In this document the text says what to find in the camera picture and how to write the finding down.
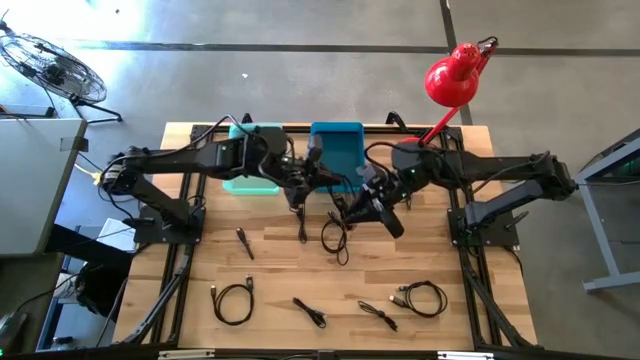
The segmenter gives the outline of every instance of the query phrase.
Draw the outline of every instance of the wooden table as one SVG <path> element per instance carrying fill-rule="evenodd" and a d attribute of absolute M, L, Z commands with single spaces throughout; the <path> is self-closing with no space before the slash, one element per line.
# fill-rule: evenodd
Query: wooden table
<path fill-rule="evenodd" d="M 167 123 L 162 148 L 186 144 L 193 125 Z M 462 133 L 468 151 L 480 156 L 493 155 L 487 127 L 465 126 Z M 304 154 L 307 135 L 292 137 L 296 153 Z M 381 140 L 395 143 L 403 137 L 368 134 L 366 143 Z M 370 155 L 389 166 L 389 150 L 374 148 Z M 181 175 L 156 175 L 154 183 L 177 197 Z M 327 211 L 333 208 L 327 194 L 309 196 L 306 206 L 309 241 L 301 244 L 297 239 L 298 220 L 289 212 L 282 193 L 266 197 L 231 196 L 221 184 L 219 180 L 207 179 L 207 221 L 191 269 L 180 348 L 472 349 L 460 262 L 449 240 L 446 209 L 450 205 L 446 190 L 428 186 L 414 194 L 411 211 L 403 205 L 396 206 L 396 214 L 406 229 L 398 240 L 380 223 L 359 224 L 348 240 L 350 261 L 339 266 L 335 255 L 325 252 L 320 244 L 320 229 L 327 221 Z M 501 191 L 501 186 L 493 183 L 478 198 L 488 199 Z M 237 239 L 236 227 L 244 228 L 255 261 L 249 260 Z M 487 248 L 486 252 L 496 302 L 522 335 L 535 343 L 527 296 L 515 259 L 501 248 Z M 130 334 L 155 302 L 166 253 L 167 246 L 157 244 L 134 259 L 114 341 Z M 222 289 L 244 283 L 247 273 L 253 275 L 255 283 L 253 317 L 240 326 L 226 326 L 213 314 L 209 289 L 214 284 Z M 389 295 L 396 294 L 397 286 L 427 279 L 440 285 L 449 297 L 449 307 L 437 318 L 421 318 L 388 301 Z M 435 295 L 426 288 L 414 291 L 413 295 L 418 308 L 432 311 L 437 306 Z M 328 315 L 326 329 L 317 328 L 292 303 L 294 296 Z M 382 319 L 360 310 L 357 300 L 385 311 L 398 324 L 398 332 L 391 331 Z M 171 302 L 163 340 L 173 308 Z M 243 291 L 232 291 L 224 299 L 222 311 L 228 319 L 243 317 L 247 309 L 248 296 Z M 478 309 L 483 334 L 489 338 L 484 307 Z"/>

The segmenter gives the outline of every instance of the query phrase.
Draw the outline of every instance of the gray floor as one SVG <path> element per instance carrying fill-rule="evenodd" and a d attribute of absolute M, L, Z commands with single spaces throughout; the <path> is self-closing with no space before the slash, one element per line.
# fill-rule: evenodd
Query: gray floor
<path fill-rule="evenodd" d="M 62 43 L 446 45 L 437 0 L 70 0 L 45 2 L 51 4 L 37 15 L 24 3 L 12 3 L 10 25 Z M 633 0 L 450 3 L 459 41 L 496 35 L 505 47 L 640 47 L 640 2 Z M 53 28 L 59 25 L 55 14 L 68 17 L 69 9 L 78 21 Z M 438 55 L 68 50 L 104 78 L 109 96 L 102 105 L 126 119 L 90 127 L 89 156 L 102 164 L 132 144 L 157 147 L 167 121 L 214 121 L 224 113 L 250 112 L 256 121 L 380 122 L 395 110 L 407 122 L 432 124 L 446 111 L 422 87 Z M 490 127 L 498 154 L 549 149 L 575 174 L 640 124 L 639 74 L 637 57 L 496 57 L 471 103 L 472 119 Z M 0 69 L 0 88 L 2 102 L 48 101 L 9 68 Z M 57 106 L 73 114 L 63 101 Z M 540 344 L 638 357 L 640 286 L 598 295 L 582 291 L 582 280 L 604 276 L 606 268 L 579 196 L 540 201 L 527 210 L 531 215 L 518 230 Z M 59 223 L 99 225 L 109 216 L 120 214 L 100 201 L 84 174 L 74 173 Z M 622 251 L 623 267 L 637 268 L 640 246 Z"/>

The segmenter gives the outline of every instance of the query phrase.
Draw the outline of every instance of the fan stand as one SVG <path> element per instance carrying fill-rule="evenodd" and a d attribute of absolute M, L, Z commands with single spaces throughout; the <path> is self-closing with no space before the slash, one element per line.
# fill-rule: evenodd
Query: fan stand
<path fill-rule="evenodd" d="M 82 113 L 80 113 L 80 110 L 78 109 L 78 106 L 88 106 L 90 108 L 94 108 L 96 110 L 100 110 L 102 112 L 105 112 L 107 114 L 111 114 L 111 115 L 115 115 L 116 117 L 111 117 L 111 118 L 104 118 L 104 119 L 97 119 L 97 120 L 88 120 L 87 123 L 88 124 L 98 124 L 98 123 L 103 123 L 103 122 L 111 122 L 111 121 L 117 121 L 117 122 L 122 122 L 122 116 L 120 115 L 120 113 L 117 113 L 113 110 L 109 110 L 109 109 L 105 109 L 103 107 L 88 103 L 82 99 L 80 99 L 78 96 L 76 95 L 72 95 L 69 98 L 69 102 L 71 102 L 71 105 L 73 105 L 73 108 L 76 110 L 76 112 L 78 113 L 78 116 L 80 116 L 81 118 L 84 119 L 84 117 L 82 116 Z"/>

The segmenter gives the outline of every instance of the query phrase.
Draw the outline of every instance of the teal bin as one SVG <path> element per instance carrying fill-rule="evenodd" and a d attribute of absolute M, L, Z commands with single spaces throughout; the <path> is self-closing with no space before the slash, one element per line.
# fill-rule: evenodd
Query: teal bin
<path fill-rule="evenodd" d="M 256 126 L 260 127 L 279 127 L 279 123 L 259 123 L 259 124 L 242 124 L 242 128 L 253 131 Z M 245 134 L 235 124 L 229 126 L 229 138 L 237 138 Z M 233 180 L 225 180 L 222 182 L 222 188 L 233 195 L 278 195 L 280 187 L 271 180 L 255 177 L 255 176 L 238 176 Z"/>

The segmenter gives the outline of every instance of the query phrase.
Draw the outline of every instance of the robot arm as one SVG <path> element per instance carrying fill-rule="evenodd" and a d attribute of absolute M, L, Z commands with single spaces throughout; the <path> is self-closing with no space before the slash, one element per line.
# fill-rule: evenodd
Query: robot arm
<path fill-rule="evenodd" d="M 497 216 L 535 199 L 564 200 L 575 190 L 566 165 L 548 153 L 482 158 L 466 151 L 428 148 L 417 143 L 379 145 L 392 147 L 394 171 L 374 165 L 363 172 L 366 183 L 345 211 L 344 222 L 350 225 L 380 221 L 394 238 L 404 233 L 393 212 L 394 205 L 431 183 L 447 189 L 466 189 L 481 180 L 525 181 L 489 201 L 468 203 L 461 219 L 461 226 L 467 229 L 489 224 Z"/>
<path fill-rule="evenodd" d="M 197 209 L 158 189 L 144 174 L 200 173 L 229 180 L 238 176 L 266 178 L 285 189 L 289 206 L 303 204 L 311 191 L 339 185 L 342 177 L 320 162 L 322 144 L 312 138 L 306 159 L 286 154 L 287 135 L 281 128 L 256 127 L 240 138 L 209 142 L 184 150 L 148 150 L 131 147 L 112 162 L 102 187 L 110 195 L 131 195 L 158 211 L 165 226 L 188 228 L 197 221 Z"/>

